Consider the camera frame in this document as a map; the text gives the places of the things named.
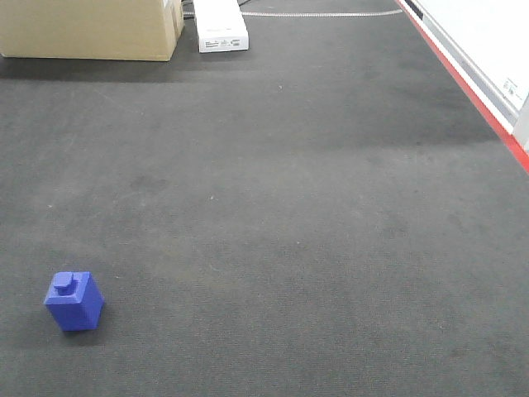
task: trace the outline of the blue toy brick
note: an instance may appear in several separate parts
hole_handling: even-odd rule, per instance
[[[44,299],[63,331],[97,328],[104,302],[89,271],[56,273]]]

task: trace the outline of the whiteboard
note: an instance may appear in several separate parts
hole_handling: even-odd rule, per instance
[[[529,95],[528,0],[416,0],[516,110]]]

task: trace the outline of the red stripe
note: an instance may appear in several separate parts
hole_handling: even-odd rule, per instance
[[[457,84],[463,89],[467,97],[469,97],[472,104],[479,110],[481,115],[487,121],[487,123],[493,128],[498,134],[499,138],[503,141],[505,146],[511,151],[512,155],[518,160],[523,169],[529,173],[529,155],[523,150],[522,146],[518,143],[514,136],[508,133],[508,131],[502,126],[498,119],[488,110],[483,101],[479,99],[478,95],[474,90],[466,83],[465,79],[455,69],[454,65],[443,55],[437,45],[431,40],[428,34],[422,29],[422,27],[413,19],[410,12],[404,7],[403,0],[395,0],[398,5],[410,16],[410,20],[413,25],[421,33],[422,38],[428,43],[433,52],[437,55],[437,58],[445,66]]]

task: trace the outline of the white device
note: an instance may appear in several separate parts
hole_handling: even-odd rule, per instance
[[[237,0],[193,0],[200,52],[248,50],[248,31]]]

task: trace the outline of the cable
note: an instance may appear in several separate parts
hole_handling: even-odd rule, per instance
[[[251,0],[243,0],[239,7],[248,4]],[[183,0],[182,5],[188,6],[193,4],[193,0]],[[241,11],[245,17],[272,17],[272,18],[340,18],[340,17],[387,17],[402,13],[402,9],[381,11],[381,12],[252,12]],[[184,11],[183,19],[194,18],[193,11]]]
[[[250,12],[243,11],[246,17],[286,17],[286,18],[337,18],[337,17],[387,17],[402,13],[403,10],[381,12]]]

